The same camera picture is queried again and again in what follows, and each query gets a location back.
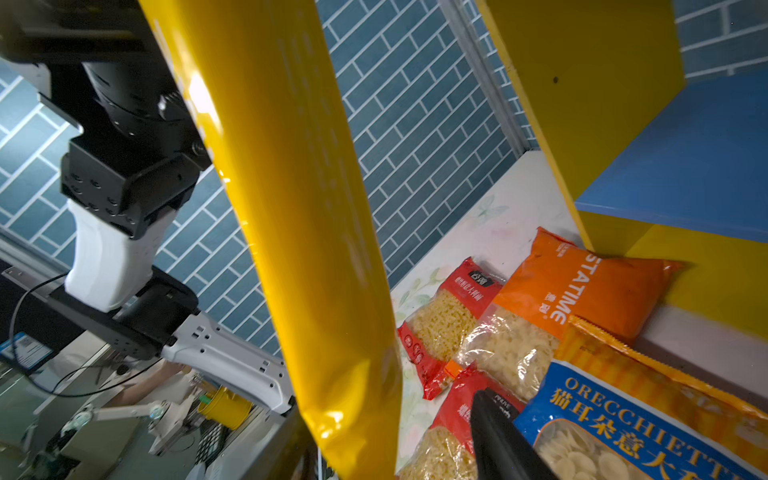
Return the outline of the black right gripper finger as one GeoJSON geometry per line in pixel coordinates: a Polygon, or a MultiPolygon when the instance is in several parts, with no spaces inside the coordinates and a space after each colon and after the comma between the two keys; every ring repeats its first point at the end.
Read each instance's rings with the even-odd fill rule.
{"type": "Polygon", "coordinates": [[[556,480],[554,472],[514,425],[520,411],[486,388],[473,396],[470,427],[480,480],[556,480]]]}

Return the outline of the yellow spaghetti box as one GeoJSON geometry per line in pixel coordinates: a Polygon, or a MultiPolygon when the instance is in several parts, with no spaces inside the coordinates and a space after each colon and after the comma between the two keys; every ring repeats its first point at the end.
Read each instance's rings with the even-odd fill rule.
{"type": "Polygon", "coordinates": [[[141,7],[241,223],[313,438],[342,478],[392,478],[395,319],[315,4],[141,7]]]}

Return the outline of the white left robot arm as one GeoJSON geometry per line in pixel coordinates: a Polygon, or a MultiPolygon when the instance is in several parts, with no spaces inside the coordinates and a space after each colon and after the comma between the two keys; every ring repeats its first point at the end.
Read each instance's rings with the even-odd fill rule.
{"type": "Polygon", "coordinates": [[[212,157],[140,5],[5,1],[1,56],[80,130],[60,167],[74,262],[51,307],[130,357],[187,365],[289,412],[283,361],[217,326],[196,294],[155,264],[212,157]]]}

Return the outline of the blue elbow pasta bag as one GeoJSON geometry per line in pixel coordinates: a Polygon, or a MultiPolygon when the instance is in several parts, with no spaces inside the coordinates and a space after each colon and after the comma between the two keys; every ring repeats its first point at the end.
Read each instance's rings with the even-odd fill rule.
{"type": "Polygon", "coordinates": [[[567,479],[764,479],[715,440],[566,362],[514,422],[567,479]]]}

